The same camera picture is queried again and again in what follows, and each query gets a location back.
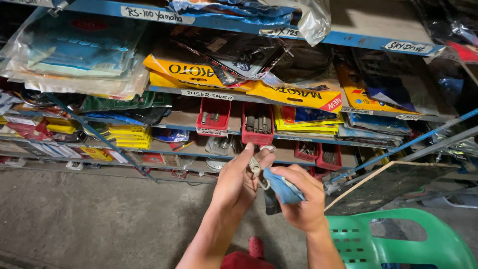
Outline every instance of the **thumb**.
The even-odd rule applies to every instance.
[[[254,145],[251,142],[249,142],[247,143],[246,147],[241,152],[241,154],[237,156],[234,163],[231,164],[229,169],[237,173],[243,172],[246,169],[247,165],[249,164],[249,161],[253,155],[254,155]]]

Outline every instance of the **wooden board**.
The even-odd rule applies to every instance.
[[[371,212],[445,175],[458,166],[392,161],[347,190],[326,207],[326,215]]]

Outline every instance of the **red shoe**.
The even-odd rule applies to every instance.
[[[257,236],[249,237],[248,247],[249,247],[249,255],[253,256],[254,258],[265,260],[264,243],[259,237]]]

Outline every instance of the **blue cloth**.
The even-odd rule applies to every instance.
[[[304,194],[285,177],[272,174],[269,168],[264,169],[263,176],[269,180],[272,190],[279,195],[281,203],[292,204],[305,201]]]

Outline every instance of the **person's right hand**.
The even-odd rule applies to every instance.
[[[324,186],[297,164],[289,167],[272,167],[273,174],[284,176],[304,193],[305,201],[295,204],[281,204],[285,218],[296,228],[306,233],[315,232],[328,226],[324,216]]]

